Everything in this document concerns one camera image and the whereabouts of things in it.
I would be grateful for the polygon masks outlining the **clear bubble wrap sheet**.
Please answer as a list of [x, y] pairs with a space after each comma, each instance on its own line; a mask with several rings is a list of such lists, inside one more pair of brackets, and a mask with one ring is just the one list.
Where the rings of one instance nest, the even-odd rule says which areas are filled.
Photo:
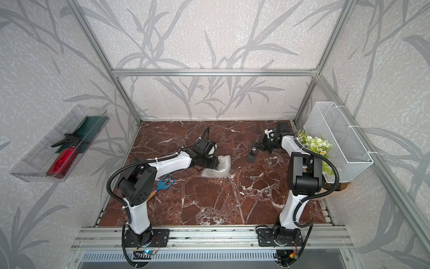
[[231, 169], [231, 157], [229, 155], [226, 156], [218, 156], [217, 157], [217, 165], [214, 169], [204, 168], [201, 173], [201, 177], [203, 178], [217, 178], [217, 179], [225, 179], [229, 177]]

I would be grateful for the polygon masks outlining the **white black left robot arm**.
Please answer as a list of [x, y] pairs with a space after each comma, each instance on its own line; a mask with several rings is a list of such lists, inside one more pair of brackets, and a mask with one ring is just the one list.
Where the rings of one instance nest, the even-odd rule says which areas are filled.
[[214, 141], [200, 138], [190, 147], [182, 147], [173, 154], [137, 159], [114, 172], [106, 183], [106, 191], [122, 204], [127, 213], [123, 227], [128, 231], [123, 232], [123, 238], [130, 239], [138, 247], [150, 244], [155, 236], [148, 217], [147, 200], [155, 180], [195, 166], [216, 169], [219, 163], [216, 149]]

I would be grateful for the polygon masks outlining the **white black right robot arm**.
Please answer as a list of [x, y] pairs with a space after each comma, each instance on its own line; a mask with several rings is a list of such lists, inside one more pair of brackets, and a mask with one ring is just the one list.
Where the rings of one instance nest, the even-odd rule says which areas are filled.
[[287, 202], [272, 228], [256, 227], [261, 247], [302, 246], [301, 228], [310, 224], [300, 224], [300, 218], [307, 204], [305, 198], [314, 196], [322, 187], [322, 160], [305, 152], [295, 140], [292, 127], [280, 122], [274, 129], [267, 129], [261, 141], [256, 142], [247, 157], [253, 162], [258, 151], [271, 153], [283, 149], [290, 156], [287, 171]]

